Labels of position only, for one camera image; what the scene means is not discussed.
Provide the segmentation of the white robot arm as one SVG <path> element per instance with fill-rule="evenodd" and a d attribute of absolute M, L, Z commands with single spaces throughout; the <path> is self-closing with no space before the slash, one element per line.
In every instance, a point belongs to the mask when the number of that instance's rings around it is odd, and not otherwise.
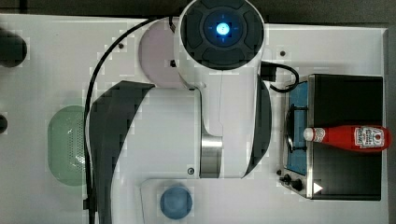
<path fill-rule="evenodd" d="M 141 72 L 95 99 L 87 128 L 92 224 L 161 224 L 198 207 L 187 181 L 242 178 L 267 151 L 264 21 L 249 0 L 192 0 L 174 32 L 180 83 Z"/>

